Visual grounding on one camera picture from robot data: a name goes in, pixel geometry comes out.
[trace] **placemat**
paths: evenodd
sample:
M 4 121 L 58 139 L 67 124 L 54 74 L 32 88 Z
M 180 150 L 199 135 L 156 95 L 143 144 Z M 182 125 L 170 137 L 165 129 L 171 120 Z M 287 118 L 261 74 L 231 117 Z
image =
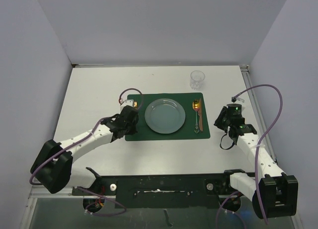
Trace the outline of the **placemat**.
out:
M 169 98 L 177 101 L 185 111 L 185 121 L 183 126 L 176 132 L 171 134 L 160 134 L 146 124 L 145 110 L 150 103 L 157 99 Z M 192 102 L 194 99 L 200 99 L 202 101 L 202 120 L 203 120 L 203 132 L 196 134 L 194 132 L 195 127 L 195 111 L 192 109 Z M 141 96 L 139 94 L 130 94 L 127 99 L 133 99 L 138 103 L 141 103 Z M 131 136 L 125 136 L 126 141 L 160 141 L 160 140 L 192 140 L 192 139 L 208 139 L 210 138 L 210 130 L 208 124 L 208 118 L 206 114 L 203 94 L 200 92 L 192 93 L 160 93 L 160 94 L 144 94 L 144 104 L 139 110 L 139 121 L 137 124 L 137 133 Z

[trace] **white wall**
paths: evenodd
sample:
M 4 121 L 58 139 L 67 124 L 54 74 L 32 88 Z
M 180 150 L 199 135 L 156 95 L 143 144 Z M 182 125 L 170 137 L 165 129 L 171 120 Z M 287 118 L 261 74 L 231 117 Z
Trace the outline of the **white wall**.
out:
M 318 225 L 318 0 L 287 0 L 251 63 L 253 84 L 277 86 L 284 99 L 281 118 L 270 133 L 278 163 L 299 181 L 298 212 L 305 229 Z M 259 89 L 269 125 L 278 96 Z
M 73 64 L 249 64 L 285 0 L 39 0 Z
M 18 228 L 71 64 L 37 0 L 0 0 L 0 228 Z

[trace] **gold spoon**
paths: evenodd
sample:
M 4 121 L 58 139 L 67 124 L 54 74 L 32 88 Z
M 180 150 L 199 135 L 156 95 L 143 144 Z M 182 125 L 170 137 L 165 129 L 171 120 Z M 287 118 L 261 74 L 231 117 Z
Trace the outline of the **gold spoon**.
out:
M 197 117 L 197 112 L 200 110 L 200 105 L 199 105 L 199 100 L 195 99 L 192 103 L 192 108 L 195 111 L 195 128 L 194 128 L 194 132 L 195 133 L 199 133 L 199 125 L 198 125 L 198 117 Z

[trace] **white table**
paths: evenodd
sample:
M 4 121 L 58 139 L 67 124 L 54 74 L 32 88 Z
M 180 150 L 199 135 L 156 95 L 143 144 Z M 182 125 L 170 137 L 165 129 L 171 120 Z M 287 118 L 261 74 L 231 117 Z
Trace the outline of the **white table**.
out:
M 223 173 L 237 168 L 253 172 L 253 165 L 239 148 L 220 149 L 224 132 L 213 126 L 222 107 L 245 89 L 239 66 L 74 68 L 54 140 L 69 139 L 91 129 L 101 117 L 119 113 L 118 96 L 126 88 L 135 87 L 144 94 L 193 92 L 189 82 L 194 70 L 203 71 L 206 76 L 200 91 L 206 105 L 209 139 L 119 139 L 84 155 L 73 167 L 91 167 L 100 175 Z M 246 101 L 246 123 L 258 130 L 248 94 L 241 97 Z M 223 144 L 229 146 L 231 140 L 224 138 Z

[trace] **gray plate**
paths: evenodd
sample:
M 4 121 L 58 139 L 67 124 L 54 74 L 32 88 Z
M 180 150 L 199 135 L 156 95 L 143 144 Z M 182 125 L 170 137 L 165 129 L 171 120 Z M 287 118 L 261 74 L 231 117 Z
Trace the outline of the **gray plate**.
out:
M 171 134 L 181 128 L 185 121 L 185 111 L 176 101 L 158 99 L 148 105 L 145 112 L 147 125 L 161 134 Z

